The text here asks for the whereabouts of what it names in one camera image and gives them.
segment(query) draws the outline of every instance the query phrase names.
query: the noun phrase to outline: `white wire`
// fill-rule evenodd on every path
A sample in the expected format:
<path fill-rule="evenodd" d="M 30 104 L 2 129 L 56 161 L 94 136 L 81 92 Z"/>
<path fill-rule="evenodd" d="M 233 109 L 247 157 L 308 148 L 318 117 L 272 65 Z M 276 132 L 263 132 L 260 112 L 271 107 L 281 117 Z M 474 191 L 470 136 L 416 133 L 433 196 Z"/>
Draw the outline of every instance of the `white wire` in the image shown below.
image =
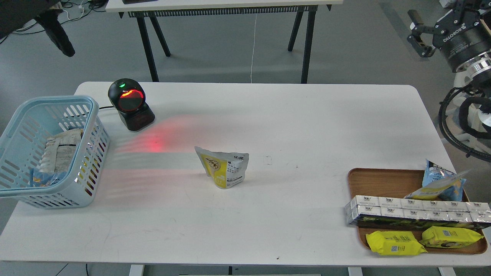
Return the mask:
<path fill-rule="evenodd" d="M 257 14 L 256 14 L 256 20 L 254 21 L 254 44 L 252 44 L 252 58 L 250 61 L 250 83 L 252 83 L 252 65 L 254 63 L 254 48 L 256 47 L 256 24 L 257 24 Z"/>
<path fill-rule="evenodd" d="M 31 28 L 32 26 L 34 26 L 34 25 L 36 25 L 36 24 L 37 24 L 37 22 L 36 22 L 36 21 L 34 21 L 34 23 L 32 23 L 31 25 L 29 25 L 29 26 L 27 26 L 27 27 L 24 27 L 24 28 L 17 29 L 17 30 L 15 30 L 15 31 L 25 31 L 26 29 Z"/>
<path fill-rule="evenodd" d="M 68 18 L 68 20 L 71 20 L 70 13 L 66 9 L 62 9 L 62 11 L 66 12 L 66 18 Z"/>
<path fill-rule="evenodd" d="M 81 15 L 80 15 L 80 16 L 79 16 L 77 19 L 74 19 L 74 20 L 72 20 L 72 21 L 77 21 L 77 20 L 79 20 L 80 18 L 82 18 L 83 14 L 85 13 L 85 9 L 84 9 L 84 8 L 80 8 L 80 7 L 82 7 L 82 4 L 84 4 L 84 3 L 83 3 L 83 1 L 82 1 L 82 2 L 80 3 L 80 5 L 79 5 L 79 9 L 81 9 L 81 10 L 82 10 L 82 14 L 81 14 Z"/>

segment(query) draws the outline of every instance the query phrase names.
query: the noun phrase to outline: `gray floor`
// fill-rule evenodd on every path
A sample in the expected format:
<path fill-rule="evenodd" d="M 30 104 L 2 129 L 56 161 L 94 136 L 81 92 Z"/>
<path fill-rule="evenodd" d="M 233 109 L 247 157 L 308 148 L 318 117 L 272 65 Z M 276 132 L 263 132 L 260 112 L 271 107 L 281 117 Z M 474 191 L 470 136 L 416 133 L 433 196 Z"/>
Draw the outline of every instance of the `gray floor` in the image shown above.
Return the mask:
<path fill-rule="evenodd" d="M 445 13 L 437 0 L 345 0 L 331 12 L 321 6 L 316 18 L 308 82 L 409 84 L 420 92 L 428 114 L 435 118 L 439 101 L 453 87 L 454 74 L 439 53 L 421 59 L 407 43 L 410 20 L 406 12 L 412 8 L 419 10 L 427 24 Z M 71 18 L 79 16 L 77 8 L 69 11 Z M 65 16 L 60 15 L 60 19 L 64 20 Z M 299 83 L 306 18 L 295 49 L 289 53 L 286 47 L 294 18 L 293 13 L 159 18 L 172 52 L 171 57 L 165 57 L 150 30 L 160 80 Z M 151 81 L 135 19 L 127 15 L 119 19 L 117 14 L 91 13 L 63 26 L 76 50 L 72 58 L 64 56 L 44 33 L 11 35 L 0 45 L 2 132 L 15 108 L 32 97 L 71 95 L 85 81 L 114 81 L 123 77 Z M 466 188 L 469 197 L 490 202 L 491 164 L 467 159 L 451 146 L 447 145 L 446 149 L 457 171 L 473 169 Z M 14 201 L 0 199 L 0 231 L 14 207 Z M 65 265 L 0 262 L 0 275 L 52 276 Z M 89 270 L 94 276 L 127 275 L 129 265 L 89 264 Z M 491 275 L 490 267 L 455 270 L 459 276 Z M 436 268 L 364 268 L 363 272 L 382 276 L 439 275 Z M 152 266 L 145 271 L 148 276 L 227 273 L 227 267 Z M 235 267 L 234 273 L 327 276 L 348 272 L 346 268 Z M 59 275 L 85 275 L 85 264 L 71 263 Z"/>

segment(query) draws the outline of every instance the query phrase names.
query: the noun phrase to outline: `barcode scanner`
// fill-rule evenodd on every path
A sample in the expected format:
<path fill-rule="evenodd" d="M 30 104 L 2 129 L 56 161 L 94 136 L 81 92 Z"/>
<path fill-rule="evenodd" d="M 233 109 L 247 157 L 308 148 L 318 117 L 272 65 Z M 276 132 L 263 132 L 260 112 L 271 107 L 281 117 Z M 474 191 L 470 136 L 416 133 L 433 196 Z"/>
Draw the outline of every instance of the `barcode scanner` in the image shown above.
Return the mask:
<path fill-rule="evenodd" d="M 113 82 L 108 97 L 130 131 L 139 131 L 155 120 L 155 115 L 145 102 L 145 92 L 135 80 L 119 79 Z"/>

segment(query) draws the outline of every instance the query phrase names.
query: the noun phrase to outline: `table leg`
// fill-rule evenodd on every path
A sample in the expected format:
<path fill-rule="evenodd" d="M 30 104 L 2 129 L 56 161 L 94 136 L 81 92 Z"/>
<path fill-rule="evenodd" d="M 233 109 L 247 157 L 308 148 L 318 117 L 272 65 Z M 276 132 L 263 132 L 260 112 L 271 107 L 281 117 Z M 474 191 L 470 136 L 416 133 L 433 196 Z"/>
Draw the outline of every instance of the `table leg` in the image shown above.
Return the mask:
<path fill-rule="evenodd" d="M 439 267 L 438 270 L 441 276 L 455 276 L 455 271 L 452 267 Z"/>
<path fill-rule="evenodd" d="M 295 22 L 293 23 L 293 30 L 292 30 L 292 35 L 290 36 L 290 43 L 288 43 L 289 52 L 293 50 L 293 45 L 295 44 L 295 39 L 297 38 L 297 33 L 299 32 L 302 16 L 303 16 L 303 11 L 298 11 L 295 17 Z"/>
<path fill-rule="evenodd" d="M 145 56 L 147 57 L 148 69 L 150 69 L 152 81 L 157 83 L 159 82 L 159 76 L 157 75 L 157 69 L 153 59 L 152 48 L 150 47 L 150 39 L 148 38 L 145 19 L 143 17 L 137 17 L 136 21 L 138 22 L 138 28 L 140 29 L 141 41 L 143 43 L 143 49 L 145 49 Z"/>
<path fill-rule="evenodd" d="M 363 271 L 361 267 L 348 267 L 349 276 L 363 276 Z"/>
<path fill-rule="evenodd" d="M 315 11 L 308 12 L 307 35 L 305 36 L 305 49 L 303 50 L 302 78 L 300 83 L 307 83 L 308 67 L 310 64 L 310 51 L 312 50 L 312 37 L 314 35 Z"/>
<path fill-rule="evenodd" d="M 143 276 L 145 265 L 131 265 L 129 276 Z"/>
<path fill-rule="evenodd" d="M 150 17 L 150 21 L 154 26 L 155 33 L 159 38 L 160 45 L 162 45 L 162 49 L 164 50 L 165 56 L 170 56 L 169 47 L 167 46 L 167 42 L 165 41 L 164 35 L 162 34 L 162 29 L 160 28 L 159 22 L 156 17 Z"/>

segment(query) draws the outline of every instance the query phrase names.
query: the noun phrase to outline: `snack package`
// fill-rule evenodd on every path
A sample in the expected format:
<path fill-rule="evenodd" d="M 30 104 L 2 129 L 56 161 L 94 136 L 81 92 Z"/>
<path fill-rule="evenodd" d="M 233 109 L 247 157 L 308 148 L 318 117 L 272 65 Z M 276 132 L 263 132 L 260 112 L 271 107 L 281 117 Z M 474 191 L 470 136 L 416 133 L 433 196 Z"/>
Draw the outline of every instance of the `snack package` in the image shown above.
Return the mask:
<path fill-rule="evenodd" d="M 419 188 L 418 190 L 406 195 L 404 198 L 422 199 L 422 200 L 435 200 L 439 195 L 448 188 L 462 187 L 461 178 L 468 173 L 469 170 L 455 174 L 453 176 L 445 177 L 439 180 L 434 180 L 428 183 L 426 186 Z M 462 199 L 462 190 L 460 192 L 460 200 Z"/>
<path fill-rule="evenodd" d="M 213 152 L 194 147 L 206 174 L 213 178 L 220 189 L 228 189 L 244 181 L 246 177 L 248 153 Z"/>
<path fill-rule="evenodd" d="M 83 129 L 71 129 L 47 139 L 38 167 L 30 170 L 31 187 L 52 186 L 65 177 L 82 134 Z"/>
<path fill-rule="evenodd" d="M 423 176 L 423 187 L 426 187 L 433 181 L 451 177 L 454 175 L 455 173 L 444 169 L 427 159 L 425 174 Z M 456 181 L 452 186 L 442 191 L 439 197 L 446 201 L 462 201 L 465 181 L 466 180 L 463 178 L 461 178 L 460 181 Z"/>
<path fill-rule="evenodd" d="M 66 175 L 66 172 L 41 172 L 36 168 L 32 168 L 30 171 L 30 186 L 31 187 L 49 187 L 58 183 Z"/>
<path fill-rule="evenodd" d="M 411 231 L 375 231 L 366 234 L 372 252 L 380 255 L 419 255 L 427 252 Z"/>
<path fill-rule="evenodd" d="M 427 247 L 462 248 L 484 236 L 466 228 L 432 226 L 423 232 L 422 238 L 419 242 Z"/>

